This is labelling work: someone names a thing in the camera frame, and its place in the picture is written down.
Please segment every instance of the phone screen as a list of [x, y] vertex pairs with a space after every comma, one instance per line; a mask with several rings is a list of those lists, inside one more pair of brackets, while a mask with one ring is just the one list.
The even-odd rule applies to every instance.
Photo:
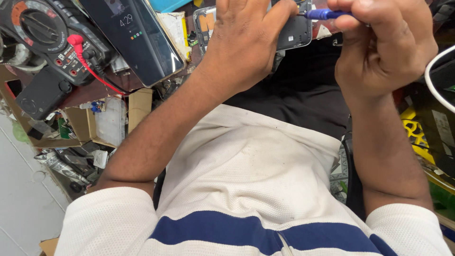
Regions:
[[143, 84], [150, 86], [185, 63], [147, 0], [79, 0]]

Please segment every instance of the white shirt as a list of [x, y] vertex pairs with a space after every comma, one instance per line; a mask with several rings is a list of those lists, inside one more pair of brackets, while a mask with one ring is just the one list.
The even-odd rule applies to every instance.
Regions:
[[157, 211], [135, 188], [67, 209], [56, 256], [451, 255], [431, 211], [392, 204], [362, 222], [329, 192], [340, 142], [220, 105], [167, 167]]

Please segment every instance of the screwdriver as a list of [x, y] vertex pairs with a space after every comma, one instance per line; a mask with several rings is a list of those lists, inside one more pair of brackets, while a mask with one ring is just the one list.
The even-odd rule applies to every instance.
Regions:
[[330, 9], [316, 9], [316, 10], [309, 10], [305, 13], [298, 13], [297, 16], [303, 16], [309, 20], [328, 20], [328, 19], [336, 19], [340, 17], [341, 15], [351, 15], [352, 17], [352, 12], [346, 12], [346, 11], [332, 11]]

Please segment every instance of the blue stripe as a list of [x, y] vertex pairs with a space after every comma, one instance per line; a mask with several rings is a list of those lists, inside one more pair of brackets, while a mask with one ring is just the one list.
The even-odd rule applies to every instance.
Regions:
[[197, 211], [179, 220], [162, 217], [150, 236], [166, 245], [200, 240], [233, 246], [254, 246], [265, 255], [281, 251], [275, 231], [264, 229], [257, 217], [237, 218], [217, 211]]
[[392, 248], [384, 242], [379, 236], [376, 234], [372, 234], [370, 236], [370, 240], [374, 243], [376, 248], [381, 252], [384, 256], [398, 256]]
[[344, 251], [376, 252], [379, 250], [364, 232], [345, 223], [309, 223], [280, 231], [294, 249], [338, 248]]
[[264, 229], [257, 217], [237, 218], [217, 211], [197, 211], [179, 220], [164, 216], [149, 238], [166, 245], [197, 240], [232, 246], [254, 246], [261, 253], [272, 255], [283, 247], [278, 233], [289, 246], [300, 251], [338, 248], [352, 252], [380, 253], [363, 231], [353, 225], [310, 223], [274, 231]]

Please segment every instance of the forearm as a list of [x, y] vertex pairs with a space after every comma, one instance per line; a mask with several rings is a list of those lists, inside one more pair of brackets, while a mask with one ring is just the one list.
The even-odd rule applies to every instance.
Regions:
[[134, 186], [153, 193], [153, 180], [163, 171], [180, 142], [197, 122], [222, 103], [207, 90], [199, 73], [148, 115], [109, 161], [98, 188]]
[[353, 118], [354, 161], [366, 213], [391, 203], [432, 210], [428, 181], [412, 150], [391, 95], [368, 102], [347, 99]]

